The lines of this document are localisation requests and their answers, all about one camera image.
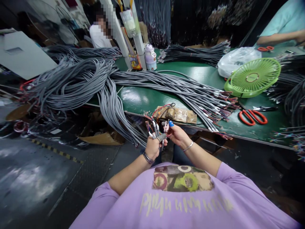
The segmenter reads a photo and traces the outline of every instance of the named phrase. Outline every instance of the light blue shirt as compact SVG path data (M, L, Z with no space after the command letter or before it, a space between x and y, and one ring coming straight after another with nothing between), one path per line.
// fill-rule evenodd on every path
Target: light blue shirt
M271 36L275 33L290 33L305 29L305 2L304 0L288 0L274 15L262 36ZM296 41L290 40L277 47L295 46Z

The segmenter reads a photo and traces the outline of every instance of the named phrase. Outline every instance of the graphic print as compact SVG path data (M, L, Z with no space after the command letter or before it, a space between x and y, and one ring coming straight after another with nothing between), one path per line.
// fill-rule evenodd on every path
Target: graphic print
M169 165L155 168L152 189L171 192L211 191L210 176L188 165Z

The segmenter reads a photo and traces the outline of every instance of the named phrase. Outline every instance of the fan grille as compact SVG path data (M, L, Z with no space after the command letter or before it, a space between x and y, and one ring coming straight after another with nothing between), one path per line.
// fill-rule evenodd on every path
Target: fan grille
M239 92L255 92L271 86L277 80L281 66L272 58L250 61L231 76L231 86Z

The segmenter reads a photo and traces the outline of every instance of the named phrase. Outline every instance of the hand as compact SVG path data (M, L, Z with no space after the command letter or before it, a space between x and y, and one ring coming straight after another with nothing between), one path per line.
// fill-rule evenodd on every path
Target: hand
M174 125L172 121L169 121L169 127L169 134L172 134L169 139L182 149L186 149L192 142L187 133L181 127Z
M296 33L297 33L297 35L296 35L295 40L297 43L301 43L301 42L305 41L305 30L300 30L300 31L297 31Z
M164 146L167 146L167 140L164 140ZM162 142L159 144L158 139L152 139L152 137L148 137L145 152L147 156L155 160L159 156L159 147L162 147Z

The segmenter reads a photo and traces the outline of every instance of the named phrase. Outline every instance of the red wire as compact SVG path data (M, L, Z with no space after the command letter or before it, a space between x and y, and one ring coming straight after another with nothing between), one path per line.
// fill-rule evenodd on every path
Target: red wire
M35 80L35 79L31 79L31 80L29 80L29 81L27 81L27 82L21 84L19 89L20 89L21 91L23 91L23 87L24 87L25 85L27 85L27 84L33 82L34 80Z
M170 105L170 104L164 105L163 107L160 107L159 109L155 110L155 111L153 112L152 116L156 113L156 111L158 111L158 110L160 110L160 109L162 109L162 108L164 108L164 107L166 107L166 106L169 106L169 105Z

